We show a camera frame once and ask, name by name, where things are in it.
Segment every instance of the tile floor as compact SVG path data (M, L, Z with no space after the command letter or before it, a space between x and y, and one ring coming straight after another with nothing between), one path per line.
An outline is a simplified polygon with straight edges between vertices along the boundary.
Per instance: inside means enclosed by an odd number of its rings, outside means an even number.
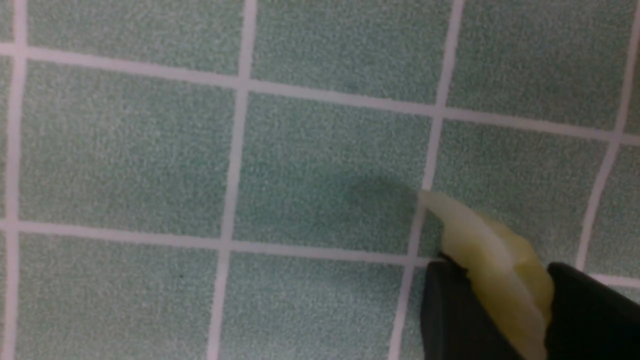
M633 0L0 0L3 359L422 359L420 187L640 302L639 38Z

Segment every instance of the grout line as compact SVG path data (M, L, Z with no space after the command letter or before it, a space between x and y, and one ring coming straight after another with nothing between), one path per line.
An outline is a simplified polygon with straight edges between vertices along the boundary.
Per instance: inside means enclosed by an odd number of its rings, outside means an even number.
M337 261L362 261L365 263L381 263L388 265L411 265L411 259L406 255L383 254L379 252L364 252L357 250L329 249L308 247L301 245L281 245L274 243L254 243L250 241L234 241L232 250L235 252L251 252L255 254L295 256L308 259L325 259ZM427 259L420 263L426 266Z
M0 221L0 227L4 228L6 222ZM185 247L196 249L212 249L226 252L251 252L254 254L292 256L296 258L325 259L336 261L362 261L366 263L380 263L388 265L409 265L412 262L407 255L385 254L379 252L366 252L359 250L330 249L321 247L308 247L301 245L282 245L275 243L258 243L251 241L221 241L214 238L200 238L196 236L181 236L169 234L148 234L134 231L114 229L97 229L67 224L46 224L38 222L20 221L16 230L29 234L48 234L58 236L74 236L95 240L105 240L120 243L132 243L138 245L160 245ZM427 258L416 259L413 264L425 267L429 262Z
M230 258L231 253L228 250L218 252L218 266L216 267L216 280L213 285L213 300L211 304L211 322L209 324L207 360L218 360L218 357L220 356L222 315L225 310L224 300L227 292L227 277L229 275Z
M592 278L600 281L607 286L623 286L626 288L640 288L640 279L632 279L630 277L611 276L602 274L590 274Z
M575 136L578 138L611 141L614 137L613 131L608 130L593 129L590 127L582 127L569 124L559 124L557 122L549 122L545 120L525 119L522 117L514 117L510 115L483 113L480 111L457 108L446 108L444 110L444 117L448 120L512 127L515 129Z
M5 170L5 247L6 298L4 301L4 339L0 357L13 360L18 333L20 243L17 230L20 178L20 119L27 75L27 1L13 1L13 46L2 46L13 55L11 88L7 111L7 148Z
M255 79L249 80L248 87L252 92L262 94L280 95L293 97L296 99L332 102L341 105L387 110L412 115L436 115L436 110L433 105L420 104L417 102L380 99L377 97L369 97L364 95L344 94L335 91L316 90L311 88L304 88L302 86L270 83L268 81L260 81Z
M0 42L0 55L13 56L15 54L15 44L13 42Z
M44 49L41 47L28 47L27 57L30 60L36 61L76 65L168 80L187 81L201 85L220 86L223 88L237 88L238 86L238 78L235 76L167 67L153 63L140 63L136 61L105 58L102 56L68 53L66 51Z
M240 55L238 59L236 108L234 113L231 150L229 154L225 210L222 217L222 227L220 231L221 244L226 246L231 246L233 244L234 219L236 216L238 187L240 183L240 166L242 162L244 123L246 121L249 98L248 83L251 78L251 64L253 60L253 43L255 41L257 13L258 1L244 0L244 20L240 43ZM220 339L222 333L222 320L230 257L231 253L229 249L222 248L218 252L218 268L216 270L216 280L214 282L211 323L209 324L207 360L218 360L220 356Z
M13 56L14 52L14 44L0 44L0 55L4 54ZM555 122L514 117L510 115L483 113L481 111L445 108L444 106L438 107L437 105L420 104L417 102L380 99L365 95L343 94L340 92L271 83L256 79L241 79L237 76L221 75L212 72L173 68L152 63L118 60L94 55L68 53L65 51L44 49L40 47L28 47L27 58L30 60L53 62L63 65L76 65L93 69L121 72L130 75L151 76L155 78L185 81L194 84L218 86L223 88L245 88L251 92L262 94L332 102L335 104L386 110L412 115L422 115L434 118L443 117L448 120L513 127L516 129L539 131L542 133L552 133L605 141L611 141L613 138L612 131L601 129L592 129L569 124L558 124ZM630 143L630 145L640 145L640 136L625 135L625 139Z
M199 238L196 236L181 236L169 234L148 234L134 231L114 229L97 229L67 224L46 224L39 222L20 221L17 230L30 234L50 234L58 236L74 236L78 238L107 240L139 245L166 245L197 249L220 249L220 239Z
M630 134L622 134L622 139L620 140L621 145L632 145L632 146L640 146L640 136L638 135L630 135Z
M433 117L433 121L431 123L429 148L427 150L424 178L422 179L422 188L427 190L433 185L436 161L438 158L438 147L440 145L440 134L442 132L443 125L443 113L446 113L445 109L447 106L449 86L451 84L451 78L453 77L453 69L456 64L456 48L458 47L458 35L460 34L460 24L462 22L464 6L465 0L454 0L451 6L451 17L449 18L449 28L447 30L444 57L442 60L442 73L438 82L438 92L436 95L436 115ZM404 321L406 320L406 310L409 305L409 297L411 295L413 271L415 270L413 260L418 257L420 234L425 216L426 209L422 205L421 201L418 200L409 235L408 257L411 261L404 268L402 283L400 285L396 317L394 319L394 326L391 332L391 339L389 340L388 360L398 360L401 355Z
M589 198L587 211L584 215L584 221L582 222L580 245L578 247L578 254L575 260L575 267L580 271L584 269L584 265L587 261L589 241L591 239L591 233L593 231L593 224L598 213L600 198L607 184L607 178L609 177L611 169L616 162L616 155L618 153L618 149L620 148L620 143L623 139L625 123L627 122L627 116L629 113L629 104L631 102L631 92L633 91L634 67L636 66L638 42L640 42L640 0L638 0L636 4L636 14L634 17L634 24L632 26L631 37L629 40L627 66L625 67L625 73L622 82L620 108L618 109L616 127L613 131L613 139L609 144L609 148L607 149L607 152L605 154L602 166L600 167L600 171L596 176L593 190L591 191L591 196Z

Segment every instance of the speckled tile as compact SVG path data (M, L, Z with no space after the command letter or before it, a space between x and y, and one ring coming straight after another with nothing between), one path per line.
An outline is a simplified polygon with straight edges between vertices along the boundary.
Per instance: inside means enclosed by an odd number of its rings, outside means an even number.
M627 117L626 133L640 135L640 61L636 60L634 80L632 85L631 101L629 103L629 114Z
M612 129L636 0L465 3L449 106Z
M260 0L253 77L435 102L448 0Z
M422 334L420 333L420 307L424 291L425 269L416 269L413 273L409 304L404 318L400 360L424 360Z
M0 42L13 41L12 0L0 0Z
M30 62L20 218L217 237L234 93Z
M0 217L4 217L4 170L6 167L6 122L11 90L12 60L0 56Z
M621 293L622 295L628 297L629 299L640 304L640 289L637 288L623 288L621 286L611 286L613 290Z
M252 94L239 240L406 252L429 119Z
M600 198L585 269L640 277L640 148L622 146Z
M232 254L220 359L386 359L402 272Z
M540 259L573 263L606 144L446 121L433 188L528 239ZM421 253L434 256L433 227Z
M243 0L29 0L29 44L237 74Z
M19 359L203 359L216 252L20 237Z

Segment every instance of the white grout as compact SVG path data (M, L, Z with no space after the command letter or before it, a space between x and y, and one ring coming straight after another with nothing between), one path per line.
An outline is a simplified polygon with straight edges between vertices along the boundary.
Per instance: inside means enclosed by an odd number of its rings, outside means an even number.
M631 37L629 40L629 49L627 53L627 66L625 67L624 78L622 82L622 91L620 99L620 108L618 109L618 116L616 119L616 127L613 131L613 139L609 143L609 148L605 154L600 171L596 176L596 181L591 191L589 198L589 204L587 205L587 211L584 215L584 221L582 222L582 234L580 235L580 245L578 247L578 255L575 260L575 267L578 270L583 270L587 261L587 251L589 250L589 240L591 239L591 232L593 231L593 223L595 222L596 215L598 213L598 205L600 203L600 197L607 184L607 178L611 173L613 164L616 161L616 155L620 148L620 143L623 139L623 132L625 130L625 124L627 122L627 116L629 113L629 104L631 102L631 93L633 91L633 79L634 68L636 66L636 58L638 52L638 42L640 42L640 0L636 4L636 15L634 17L634 24L631 30Z
M502 127L513 127L515 129L531 130L541 133L551 133L558 135L568 135L578 138L605 141L611 141L613 139L612 131L592 129L590 127L581 127L569 124L558 124L556 122L549 122L544 120L525 119L522 117L514 117L510 115L483 113L480 111L446 108L444 110L444 117L449 120L475 122L477 124L488 124Z
M7 222L0 222L0 228L5 229ZM221 252L251 252L254 254L292 256L297 258L325 259L337 261L361 261L365 263L380 263L388 265L415 265L425 267L429 259L419 258L411 260L407 255L385 254L359 250L329 249L308 247L301 245L282 245L275 243L257 243L251 241L222 241L214 238L200 238L196 236L182 236L170 234L148 234L135 231L114 229L97 229L67 224L46 224L39 222L20 221L16 230L28 234L46 234L57 236L73 236L77 238L96 239L138 245L162 245L196 249L212 249Z
M640 288L640 279L630 277L611 276L602 274L590 274L590 276L607 286L623 286L625 288Z
M231 246L232 244L234 219L236 216L238 186L240 182L240 166L242 162L244 123L246 121L249 98L249 89L247 84L251 78L251 62L253 59L253 43L255 40L257 13L257 0L244 0L244 20L240 42L240 56L238 59L234 128L231 139L231 151L229 154L225 210L222 217L220 235L222 244L227 246ZM230 257L231 253L229 249L221 249L218 252L218 269L216 271L216 281L214 283L214 293L211 306L211 323L209 325L207 360L218 360L218 357L220 356L222 319Z
M431 122L429 149L427 150L424 177L422 179L422 188L427 190L433 185L433 177L435 175L436 161L438 158L438 147L440 145L440 133L442 132L443 115L447 106L447 96L449 94L451 78L453 77L453 69L456 64L456 48L458 47L458 35L460 34L460 23L462 21L464 6L465 0L454 0L451 7L449 29L447 30L444 58L442 60L442 73L436 94L435 116ZM417 259L418 257L420 234L425 215L424 206L418 201L409 235L408 257L410 259ZM394 319L394 327L391 332L391 339L389 340L388 360L398 360L400 358L402 333L404 330L406 310L409 304L414 270L415 267L413 263L410 263L404 268L402 283L400 285L400 295L398 296L396 318Z
M13 42L0 42L0 55L13 56L15 54L15 44Z
M151 63L104 58L101 56L68 53L66 51L28 47L27 57L30 60L89 67L92 69L122 72L131 75L144 75L168 80L188 81L194 84L237 88L238 78L219 75L212 72L187 70L167 67Z
M380 254L372 252L324 249L304 246L279 245L271 243L254 243L248 241L234 241L233 225L236 210L240 165L242 156L242 144L244 122L249 92L263 94L282 95L299 99L332 102L349 106L372 108L377 110L394 111L432 117L431 132L429 136L429 149L426 159L426 168L423 188L431 188L435 174L438 144L442 131L443 119L489 124L503 127L513 127L530 131L553 133L559 135L575 136L610 142L602 167L596 177L594 188L589 200L588 209L583 222L583 231L580 237L580 248L576 260L579 270L584 268L588 241L591 236L593 222L597 212L602 190L606 184L612 165L615 161L620 144L640 146L640 136L623 134L624 124L627 119L628 105L630 102L632 78L635 57L637 54L638 38L640 38L640 1L636 8L636 17L632 28L630 49L625 69L622 99L616 127L614 131L604 131L568 124L557 124L542 120L525 119L508 115L483 113L479 111L446 108L446 98L454 69L455 49L457 37L460 31L460 21L464 0L454 0L449 21L449 30L445 44L442 75L438 84L438 95L435 105L419 104L414 102L395 101L392 99L379 99L364 95L342 94L338 92L315 90L300 86L270 83L250 79L253 41L255 38L255 18L257 14L257 0L246 0L244 8L244 24L239 57L239 75L227 76L210 72L201 72L188 69L176 69L151 63L139 63L135 61L117 60L92 56L86 54L69 53L53 49L44 49L27 46L27 21L26 0L14 0L14 34L15 43L0 43L1 56L13 56L13 77L10 90L8 107L8 148L6 164L6 220L0 220L0 228L4 229L6 236L7 252L7 283L4 319L4 342L1 359L11 360L15 353L15 340L17 335L17 311L18 311L18 287L19 287L19 239L18 232L40 234L58 234L78 236L83 238L95 238L108 241L121 241L126 243L139 243L151 245L169 245L178 247L194 247L201 249L216 249L219 251L218 270L216 273L214 298L212 303L212 318L209 329L209 344L207 347L207 359L218 358L220 352L220 334L222 325L222 313L225 297L225 288L229 270L230 253L253 252L259 254L272 254L279 256L298 256L314 259L332 259L342 261L365 261L371 263L386 263L405 266L401 291L394 320L394 330L390 340L389 360L399 358L404 318L408 304L413 270L415 267L425 267L428 259L418 258L419 236L424 212L419 206L416 212L407 255ZM225 196L225 210L221 227L221 239L199 238L194 236L175 236L169 234L147 234L112 229L94 229L64 224L42 224L36 222L20 222L19 213L19 158L20 158L20 118L22 113L22 94L26 79L26 59L47 61L65 65L76 65L93 69L102 69L126 74L151 76L170 79L174 81L187 81L209 86L233 88L236 92L236 112L234 115L234 128L230 161L227 179L227 192ZM608 285L627 286L640 288L640 279L629 279L607 275L593 275L594 278Z
M4 301L4 340L0 357L13 360L18 329L20 244L17 230L20 195L20 120L22 118L22 96L27 76L27 2L13 1L13 72L7 111L7 148L5 168L5 213L6 246L6 298Z
M39 222L20 221L18 231L29 234L51 234L58 236L74 236L78 238L107 240L140 245L166 245L197 249L220 249L220 239L199 238L196 236L182 236L170 234L148 234L134 231L113 229L97 229L67 224L46 224Z
M0 55L15 55L14 44L0 44ZM377 110L387 110L397 113L423 115L434 119L444 118L449 120L474 122L516 129L539 131L559 135L590 138L596 140L611 141L612 131L592 129L569 124L558 124L544 120L526 119L510 115L483 113L481 111L446 108L437 105L419 104L416 102L397 101L392 99L380 99L364 95L343 94L328 90L316 90L295 85L271 83L256 79L239 78L237 76L221 75L212 72L202 72L188 69L178 69L152 63L140 63L135 61L104 58L101 56L68 53L65 51L28 47L27 58L30 60L47 61L64 65L75 65L101 69L124 74L151 76L174 81L186 81L200 85L218 86L233 89L248 89L250 92L262 94L281 95L297 99L308 99L323 102L332 102L349 106L358 106ZM640 145L640 136L625 135L623 142L630 145Z
M620 145L640 146L640 136L638 136L638 135L630 135L630 134L622 134L622 139L620 140Z
M412 265L406 255L383 254L379 252L365 252L343 249L327 249L301 245L281 245L273 243L254 243L249 241L234 241L234 252L252 252L256 254L271 254L280 256L295 256L309 259L325 259L339 261L361 261L366 263L380 263L389 265Z
M433 105L419 104L417 102L397 101L392 99L379 99L364 95L343 94L328 90L316 90L303 88L302 86L270 83L251 79L248 83L252 92L262 94L281 95L295 97L297 99L316 100L323 102L333 102L362 108L394 111L398 113L408 113L414 115L436 115Z

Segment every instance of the green tile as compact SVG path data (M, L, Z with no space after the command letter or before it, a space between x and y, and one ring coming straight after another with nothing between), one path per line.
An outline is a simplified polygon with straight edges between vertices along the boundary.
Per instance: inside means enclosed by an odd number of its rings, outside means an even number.
M233 254L220 359L386 359L402 272Z
M203 359L216 253L20 238L19 359Z
M13 41L12 0L0 0L0 42Z
M640 277L640 148L620 147L593 224L586 270Z
M237 74L243 0L29 0L29 43Z
M4 170L6 168L6 123L9 110L12 61L0 56L0 217L4 217Z
M640 61L636 60L634 80L632 83L631 102L625 132L640 135Z
M605 150L596 140L446 121L433 187L528 239L543 263L571 264ZM423 227L423 255L434 256L433 229Z
M422 334L420 333L420 307L424 290L425 269L416 269L413 273L409 304L404 318L400 360L424 360Z
M406 252L429 119L252 95L235 238Z
M636 0L465 3L449 106L612 129Z
M617 292L621 293L622 295L626 296L630 300L633 300L633 301L637 302L638 304L640 304L640 289L623 288L621 286L611 286L611 288L613 290L616 290Z
M260 0L253 77L435 102L449 0Z
M20 218L220 235L234 93L29 63Z

